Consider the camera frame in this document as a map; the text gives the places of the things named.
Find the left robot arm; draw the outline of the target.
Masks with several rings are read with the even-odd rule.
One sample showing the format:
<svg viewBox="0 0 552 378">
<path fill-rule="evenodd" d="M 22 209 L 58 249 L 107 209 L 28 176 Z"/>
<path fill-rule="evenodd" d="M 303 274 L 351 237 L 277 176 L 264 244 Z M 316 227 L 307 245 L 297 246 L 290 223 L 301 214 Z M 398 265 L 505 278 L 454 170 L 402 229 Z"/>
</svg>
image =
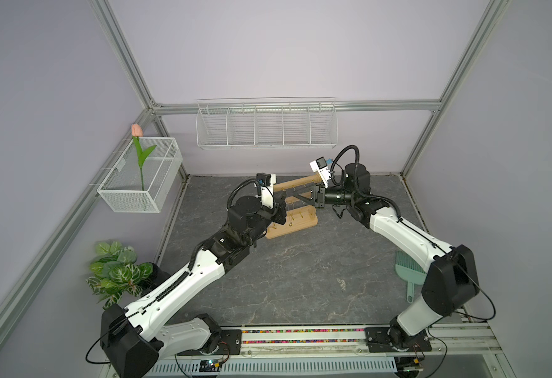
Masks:
<svg viewBox="0 0 552 378">
<path fill-rule="evenodd" d="M 161 358 L 186 351 L 212 354 L 222 343 L 222 329 L 208 315 L 169 325 L 192 298 L 245 259 L 273 223 L 286 222 L 284 192 L 276 177 L 259 173 L 236 187 L 227 199 L 227 220 L 193 249 L 189 263 L 171 277 L 158 275 L 147 293 L 126 307 L 104 311 L 98 340 L 120 377 L 142 377 Z"/>
</svg>

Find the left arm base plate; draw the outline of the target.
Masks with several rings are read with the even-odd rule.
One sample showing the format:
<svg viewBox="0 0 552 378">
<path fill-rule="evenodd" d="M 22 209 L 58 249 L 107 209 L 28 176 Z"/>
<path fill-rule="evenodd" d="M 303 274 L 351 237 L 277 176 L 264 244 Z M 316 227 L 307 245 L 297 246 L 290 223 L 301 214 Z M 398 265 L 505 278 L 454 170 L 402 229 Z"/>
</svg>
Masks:
<svg viewBox="0 0 552 378">
<path fill-rule="evenodd" d="M 178 356 L 239 355 L 242 347 L 241 329 L 225 329 L 219 335 L 212 335 L 199 350 L 183 351 Z"/>
</svg>

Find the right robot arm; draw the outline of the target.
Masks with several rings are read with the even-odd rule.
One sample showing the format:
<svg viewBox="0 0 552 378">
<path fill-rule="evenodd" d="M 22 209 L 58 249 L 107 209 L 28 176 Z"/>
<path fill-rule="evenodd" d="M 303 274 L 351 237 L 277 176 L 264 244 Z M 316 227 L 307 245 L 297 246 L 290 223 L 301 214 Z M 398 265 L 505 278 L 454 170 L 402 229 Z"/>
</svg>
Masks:
<svg viewBox="0 0 552 378">
<path fill-rule="evenodd" d="M 390 343 L 402 350 L 479 294 L 474 254 L 465 245 L 454 247 L 413 225 L 392 199 L 372 193 L 371 175 L 359 161 L 359 148 L 349 145 L 344 150 L 353 151 L 354 161 L 342 168 L 340 177 L 335 176 L 337 159 L 329 162 L 320 157 L 311 162 L 321 181 L 307 202 L 315 208 L 344 207 L 354 220 L 386 237 L 427 274 L 419 298 L 389 326 Z"/>
</svg>

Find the wooden jewelry display stand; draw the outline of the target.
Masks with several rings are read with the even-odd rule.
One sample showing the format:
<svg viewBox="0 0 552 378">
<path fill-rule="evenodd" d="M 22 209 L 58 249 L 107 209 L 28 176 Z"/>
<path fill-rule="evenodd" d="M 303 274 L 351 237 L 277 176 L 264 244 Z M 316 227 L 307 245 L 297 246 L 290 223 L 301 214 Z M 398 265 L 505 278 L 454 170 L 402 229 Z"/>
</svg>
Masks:
<svg viewBox="0 0 552 378">
<path fill-rule="evenodd" d="M 272 182 L 274 185 L 271 189 L 274 189 L 276 192 L 286 193 L 286 219 L 284 225 L 272 223 L 268 227 L 267 239 L 286 236 L 318 225 L 319 219 L 316 215 L 315 207 L 293 196 L 293 192 L 298 189 L 302 190 L 301 195 L 309 196 L 313 186 L 321 183 L 321 178 L 318 173 L 281 183 L 277 183 L 277 179 L 274 178 Z"/>
</svg>

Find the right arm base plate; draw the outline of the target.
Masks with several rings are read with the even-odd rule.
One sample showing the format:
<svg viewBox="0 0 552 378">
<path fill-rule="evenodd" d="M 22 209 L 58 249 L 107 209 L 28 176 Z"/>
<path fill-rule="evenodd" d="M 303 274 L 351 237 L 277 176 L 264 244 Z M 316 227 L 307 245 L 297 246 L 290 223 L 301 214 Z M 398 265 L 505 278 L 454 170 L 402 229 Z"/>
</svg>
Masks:
<svg viewBox="0 0 552 378">
<path fill-rule="evenodd" d="M 366 344 L 371 353 L 430 352 L 432 346 L 425 330 L 407 335 L 397 327 L 368 327 L 364 329 Z"/>
</svg>

